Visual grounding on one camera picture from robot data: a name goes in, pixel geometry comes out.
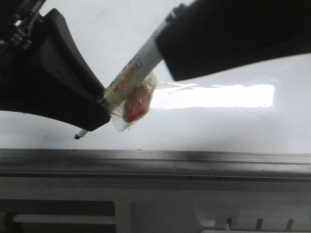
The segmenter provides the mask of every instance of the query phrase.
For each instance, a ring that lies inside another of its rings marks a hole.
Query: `white backdrop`
[[[104,86],[180,0],[48,0],[66,18]],[[311,56],[248,65],[174,83],[165,64],[149,114],[119,133],[112,122],[80,140],[77,127],[0,112],[0,148],[311,152]]]

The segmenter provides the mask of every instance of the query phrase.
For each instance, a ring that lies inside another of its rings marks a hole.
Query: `white plastic panel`
[[[180,0],[54,0],[81,54],[108,86]],[[311,152],[311,55],[248,65],[174,83],[164,63],[149,114],[129,131],[110,122],[78,128],[0,112],[0,148]]]

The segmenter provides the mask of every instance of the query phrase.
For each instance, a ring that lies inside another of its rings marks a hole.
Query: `marker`
[[[178,14],[176,15],[176,12],[180,14],[185,8],[186,6],[181,4],[169,13],[136,55],[104,91],[103,98],[99,100],[99,103],[103,105],[109,114],[125,101],[129,93],[137,86],[137,84],[141,83],[162,61],[163,58],[157,49],[155,39],[157,35],[178,16]],[[79,139],[85,136],[86,133],[86,130],[81,129],[74,138]]]

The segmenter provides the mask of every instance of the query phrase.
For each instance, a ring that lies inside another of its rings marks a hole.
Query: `plastic bag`
[[[129,128],[148,113],[155,88],[156,77],[151,72],[129,92],[125,101],[110,110],[112,122],[119,132]]]

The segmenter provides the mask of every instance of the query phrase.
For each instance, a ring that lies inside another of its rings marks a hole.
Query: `red candy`
[[[146,85],[136,87],[125,101],[123,119],[127,123],[140,119],[149,111],[150,100],[151,95]]]

